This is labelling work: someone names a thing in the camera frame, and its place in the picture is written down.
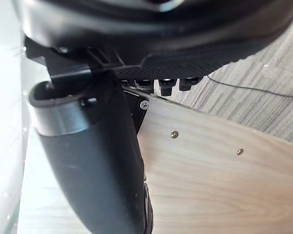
chair seat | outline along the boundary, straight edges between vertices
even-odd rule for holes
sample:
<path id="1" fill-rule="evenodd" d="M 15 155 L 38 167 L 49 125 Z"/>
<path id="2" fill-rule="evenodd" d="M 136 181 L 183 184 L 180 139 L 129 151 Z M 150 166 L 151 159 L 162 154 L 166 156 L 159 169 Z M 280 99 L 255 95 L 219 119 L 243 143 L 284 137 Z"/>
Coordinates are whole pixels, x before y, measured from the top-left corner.
<path id="1" fill-rule="evenodd" d="M 207 75 L 266 47 L 293 20 L 293 0 L 177 0 L 166 12 L 134 5 L 150 0 L 14 1 L 33 41 L 112 51 L 127 80 Z"/>

black wire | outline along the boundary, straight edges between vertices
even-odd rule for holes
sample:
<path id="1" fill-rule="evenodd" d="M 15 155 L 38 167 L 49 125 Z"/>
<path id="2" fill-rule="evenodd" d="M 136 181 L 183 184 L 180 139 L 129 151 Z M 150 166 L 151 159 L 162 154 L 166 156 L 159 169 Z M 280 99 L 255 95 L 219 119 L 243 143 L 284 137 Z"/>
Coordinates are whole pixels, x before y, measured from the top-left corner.
<path id="1" fill-rule="evenodd" d="M 280 96 L 280 97 L 284 97 L 284 98 L 293 98 L 292 95 L 279 94 L 279 93 L 275 93 L 275 92 L 272 92 L 272 91 L 269 91 L 269 90 L 257 89 L 257 88 L 252 88 L 252 87 L 237 86 L 237 85 L 233 85 L 233 84 L 228 84 L 228 83 L 223 83 L 223 82 L 217 81 L 217 80 L 215 80 L 215 79 L 213 79 L 213 78 L 210 78 L 209 75 L 207 75 L 207 77 L 208 77 L 211 81 L 213 81 L 213 82 L 215 82 L 215 83 L 222 84 L 222 85 L 226 85 L 226 86 L 233 87 L 233 88 L 238 88 L 238 89 L 248 89 L 248 90 L 254 90 L 254 91 L 264 92 L 264 93 L 268 93 L 268 94 L 272 94 L 272 95 L 276 95 L 276 96 Z"/>

light wood surface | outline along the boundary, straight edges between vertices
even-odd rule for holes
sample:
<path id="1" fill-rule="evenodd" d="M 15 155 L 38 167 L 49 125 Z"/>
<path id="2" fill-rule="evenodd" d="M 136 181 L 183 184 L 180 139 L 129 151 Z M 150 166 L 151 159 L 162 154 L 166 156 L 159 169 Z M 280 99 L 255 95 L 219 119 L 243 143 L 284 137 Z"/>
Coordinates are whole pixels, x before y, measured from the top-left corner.
<path id="1" fill-rule="evenodd" d="M 155 97 L 138 137 L 153 234 L 293 234 L 293 144 Z M 19 233 L 88 233 L 33 132 Z"/>

metal bracket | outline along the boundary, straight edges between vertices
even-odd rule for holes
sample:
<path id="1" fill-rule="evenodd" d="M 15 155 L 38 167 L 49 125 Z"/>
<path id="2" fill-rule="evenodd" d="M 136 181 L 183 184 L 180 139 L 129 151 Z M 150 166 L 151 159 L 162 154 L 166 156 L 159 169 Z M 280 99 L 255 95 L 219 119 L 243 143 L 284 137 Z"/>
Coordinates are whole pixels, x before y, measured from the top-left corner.
<path id="1" fill-rule="evenodd" d="M 135 125 L 136 133 L 138 134 L 143 119 L 147 113 L 149 102 L 146 98 L 141 97 L 138 94 L 132 93 L 128 90 L 124 90 L 124 92 L 130 106 L 131 116 Z"/>

white wall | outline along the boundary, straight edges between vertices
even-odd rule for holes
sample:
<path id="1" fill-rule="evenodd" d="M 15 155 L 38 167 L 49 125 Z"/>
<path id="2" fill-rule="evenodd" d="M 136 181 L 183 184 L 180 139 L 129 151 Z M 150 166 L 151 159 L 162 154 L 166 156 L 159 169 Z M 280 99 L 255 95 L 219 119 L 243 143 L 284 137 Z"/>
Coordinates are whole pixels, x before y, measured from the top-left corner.
<path id="1" fill-rule="evenodd" d="M 21 195 L 21 33 L 10 0 L 0 0 L 0 233 Z"/>

